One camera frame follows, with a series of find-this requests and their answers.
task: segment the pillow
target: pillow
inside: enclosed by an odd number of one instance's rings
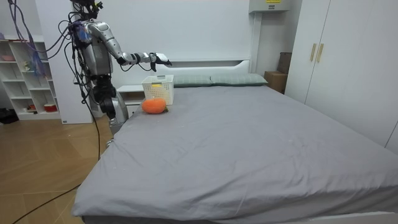
[[[174,75],[174,87],[211,86],[209,75]]]
[[[268,82],[260,75],[248,74],[218,74],[210,76],[213,85],[219,86],[261,86]]]

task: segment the white nightstand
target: white nightstand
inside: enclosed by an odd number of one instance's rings
[[[138,109],[145,98],[142,85],[124,85],[117,90],[127,106],[129,117]]]

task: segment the bed frame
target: bed frame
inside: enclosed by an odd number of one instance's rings
[[[173,60],[172,68],[159,66],[156,75],[194,75],[200,73],[242,74],[249,73],[249,68],[250,60],[245,59]],[[282,224],[398,224],[398,213],[371,212],[335,215]]]

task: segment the white wardrobe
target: white wardrobe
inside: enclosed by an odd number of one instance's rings
[[[303,0],[285,94],[398,154],[397,10]]]

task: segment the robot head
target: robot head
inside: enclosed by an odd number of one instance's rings
[[[70,0],[74,6],[78,6],[78,12],[81,14],[83,20],[96,19],[98,12],[103,8],[103,3],[95,3],[95,0]]]

